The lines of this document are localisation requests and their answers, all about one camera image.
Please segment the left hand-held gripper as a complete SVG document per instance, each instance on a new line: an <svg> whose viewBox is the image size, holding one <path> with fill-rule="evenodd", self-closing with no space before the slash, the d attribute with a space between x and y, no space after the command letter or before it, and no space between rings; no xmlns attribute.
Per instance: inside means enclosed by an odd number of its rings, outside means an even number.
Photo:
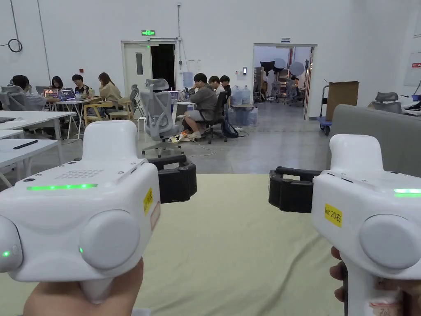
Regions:
<svg viewBox="0 0 421 316"><path fill-rule="evenodd" d="M0 271L19 282L79 282L95 304L140 261L166 203L197 192L185 155L137 155L133 122L88 125L83 154L0 194Z"/></svg>

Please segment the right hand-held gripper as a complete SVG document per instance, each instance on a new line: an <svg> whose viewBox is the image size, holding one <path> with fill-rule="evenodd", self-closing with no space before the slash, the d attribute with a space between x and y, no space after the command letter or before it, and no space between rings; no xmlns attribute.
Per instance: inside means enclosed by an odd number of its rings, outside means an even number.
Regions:
<svg viewBox="0 0 421 316"><path fill-rule="evenodd" d="M372 136L338 134L329 146L328 170L271 170L269 204L310 214L339 251L346 316L401 316L403 292L391 281L421 276L421 180L384 170Z"/></svg>

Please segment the person's right hand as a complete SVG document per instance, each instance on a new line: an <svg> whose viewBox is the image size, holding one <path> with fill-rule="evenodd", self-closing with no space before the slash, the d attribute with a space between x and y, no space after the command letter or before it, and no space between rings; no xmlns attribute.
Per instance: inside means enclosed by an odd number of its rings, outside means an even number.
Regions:
<svg viewBox="0 0 421 316"><path fill-rule="evenodd" d="M334 296L340 302L346 303L348 300L348 290L345 286L345 279L347 278L348 270L343 260L340 257L340 252L331 247L331 255L339 260L339 263L330 267L330 276L336 280L342 281L343 285L334 291ZM379 285L383 287L399 288L403 293L403 308L402 314L404 316L419 316L421 314L421 281L420 280L396 280L396 279L381 279Z"/></svg>

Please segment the person's left hand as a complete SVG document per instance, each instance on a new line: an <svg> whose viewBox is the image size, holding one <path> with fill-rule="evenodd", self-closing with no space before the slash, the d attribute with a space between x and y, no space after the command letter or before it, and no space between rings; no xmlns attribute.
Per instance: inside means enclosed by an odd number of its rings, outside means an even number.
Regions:
<svg viewBox="0 0 421 316"><path fill-rule="evenodd" d="M24 316L130 316L143 281L144 261L116 277L106 300L88 300L78 282L39 283L23 307Z"/></svg>

